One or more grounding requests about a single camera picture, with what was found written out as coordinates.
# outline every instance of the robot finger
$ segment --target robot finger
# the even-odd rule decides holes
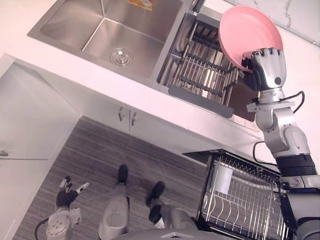
[[[69,176],[66,176],[60,183],[59,191],[65,190],[70,181],[71,181],[71,178]]]
[[[80,194],[83,190],[85,190],[89,186],[89,183],[86,182],[85,184],[82,184],[80,187],[78,187],[75,191]]]
[[[66,186],[66,188],[65,188],[65,192],[66,192],[66,193],[68,193],[68,192],[71,190],[70,188],[72,187],[72,185],[73,185],[73,184],[70,182],[70,183]]]

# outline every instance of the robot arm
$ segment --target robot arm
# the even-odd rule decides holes
[[[49,217],[45,231],[48,240],[70,240],[73,234],[72,228],[82,221],[80,208],[69,208],[76,197],[89,186],[89,183],[81,185],[76,190],[71,190],[70,181],[70,177],[66,176],[60,184],[56,196],[56,212]]]
[[[245,83],[260,95],[247,105],[256,112],[256,124],[276,160],[281,173],[281,210],[287,227],[296,231],[298,239],[320,237],[320,176],[310,156],[307,138],[297,126],[282,91],[286,81],[286,62],[282,50],[262,48],[243,54]]]

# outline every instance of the white cup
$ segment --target white cup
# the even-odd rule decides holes
[[[228,194],[233,170],[220,164],[214,164],[211,186],[215,191]]]

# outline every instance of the black cable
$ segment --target black cable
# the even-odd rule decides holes
[[[258,164],[266,164],[266,165],[272,165],[272,166],[276,166],[277,167],[277,164],[274,164],[274,163],[271,163],[271,162],[264,162],[264,161],[258,161],[256,159],[256,146],[258,144],[262,144],[264,143],[265,141],[257,141],[254,145],[253,145],[253,150],[252,150],[252,156],[253,156],[253,159],[258,163]]]
[[[42,220],[42,221],[39,222],[38,225],[35,227],[35,230],[34,230],[34,238],[35,238],[35,240],[39,240],[39,238],[38,238],[38,229],[40,228],[40,226],[41,226],[42,224],[45,224],[48,220],[49,220],[49,218],[46,218],[46,219]]]
[[[293,98],[296,98],[298,97],[299,95],[302,95],[302,99],[301,99],[301,103],[299,104],[299,106],[293,111],[293,113],[295,114],[299,108],[301,108],[301,106],[304,104],[305,102],[305,93],[304,91],[300,91],[298,92],[297,94],[295,95],[292,95],[292,96],[288,96],[288,97],[285,97],[285,98],[281,98],[280,101],[284,101],[284,100],[288,100],[288,99],[293,99]]]

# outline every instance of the dish drying rack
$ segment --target dish drying rack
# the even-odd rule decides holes
[[[198,219],[239,239],[293,239],[281,213],[278,174],[225,151],[210,155],[208,166]]]
[[[170,85],[228,106],[239,69],[223,54],[218,29],[196,22]]]

